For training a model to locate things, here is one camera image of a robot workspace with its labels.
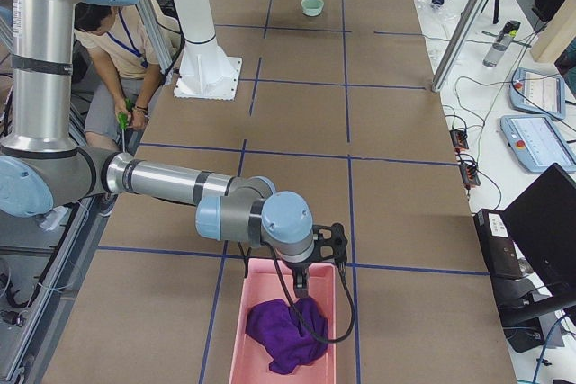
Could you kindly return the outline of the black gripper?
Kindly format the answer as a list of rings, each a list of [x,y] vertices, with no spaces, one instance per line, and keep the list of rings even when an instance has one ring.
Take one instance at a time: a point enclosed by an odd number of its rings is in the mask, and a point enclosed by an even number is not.
[[[292,286],[297,299],[309,297],[309,268],[311,263],[308,261],[299,263],[287,263],[287,267],[292,271]]]

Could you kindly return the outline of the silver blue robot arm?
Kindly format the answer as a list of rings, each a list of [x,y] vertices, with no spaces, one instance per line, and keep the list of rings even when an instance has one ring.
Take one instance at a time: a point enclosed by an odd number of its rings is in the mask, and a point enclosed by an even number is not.
[[[269,246],[308,293],[318,255],[305,200],[265,178],[140,161],[122,128],[144,129],[165,77],[140,0],[13,0],[13,120],[1,141],[1,208],[46,213],[122,192],[196,207],[203,237]]]

